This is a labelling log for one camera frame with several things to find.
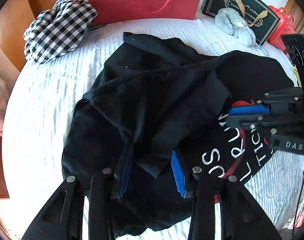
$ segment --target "white bedsheet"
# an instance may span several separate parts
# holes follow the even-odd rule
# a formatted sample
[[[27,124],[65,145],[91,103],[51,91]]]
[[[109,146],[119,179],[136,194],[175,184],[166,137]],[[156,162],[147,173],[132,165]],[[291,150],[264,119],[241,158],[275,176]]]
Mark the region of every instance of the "white bedsheet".
[[[2,142],[4,175],[13,211],[11,217],[4,219],[10,222],[13,232],[22,236],[61,184],[62,150],[74,106],[90,89],[104,62],[122,44],[124,31],[147,33],[162,39],[178,37],[206,55],[222,55],[238,49],[263,56],[258,48],[243,47],[217,29],[213,22],[212,18],[198,12],[194,21],[145,19],[110,24],[87,33],[80,46],[67,55],[39,66],[25,65],[8,102]],[[283,52],[268,43],[264,47],[295,82],[292,65]],[[246,184],[277,229],[285,224],[297,197],[301,166],[297,155],[277,152]],[[216,215],[218,234],[219,214]],[[84,240],[88,238],[87,216],[86,200]],[[121,239],[185,240],[188,229],[189,219],[168,230],[147,230],[139,237],[123,236]]]

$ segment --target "metal bolt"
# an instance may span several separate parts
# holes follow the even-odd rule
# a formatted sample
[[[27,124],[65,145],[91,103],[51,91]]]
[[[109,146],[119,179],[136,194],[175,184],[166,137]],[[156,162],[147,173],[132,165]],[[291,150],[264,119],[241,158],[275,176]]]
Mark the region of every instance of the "metal bolt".
[[[193,173],[200,173],[202,171],[202,169],[198,166],[195,166],[192,168]]]
[[[231,182],[237,182],[237,181],[238,181],[238,178],[237,178],[236,176],[234,176],[234,175],[230,175],[230,176],[228,177],[228,180],[231,181]]]
[[[74,176],[68,176],[68,178],[66,179],[67,182],[71,183],[75,181],[75,177]]]
[[[276,133],[277,133],[277,129],[272,128],[272,129],[270,130],[270,133],[271,133],[271,134],[276,134]]]
[[[104,169],[102,170],[102,172],[103,172],[104,174],[110,174],[110,173],[112,172],[112,169],[109,168],[109,167],[107,167],[107,168],[104,168]]]

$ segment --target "black and white checkered fabric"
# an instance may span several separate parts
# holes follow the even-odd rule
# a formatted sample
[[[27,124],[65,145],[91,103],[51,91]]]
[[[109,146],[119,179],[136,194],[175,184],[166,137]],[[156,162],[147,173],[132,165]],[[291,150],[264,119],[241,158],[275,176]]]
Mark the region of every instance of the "black and white checkered fabric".
[[[73,51],[97,15],[88,0],[57,0],[25,31],[26,59],[42,64]]]

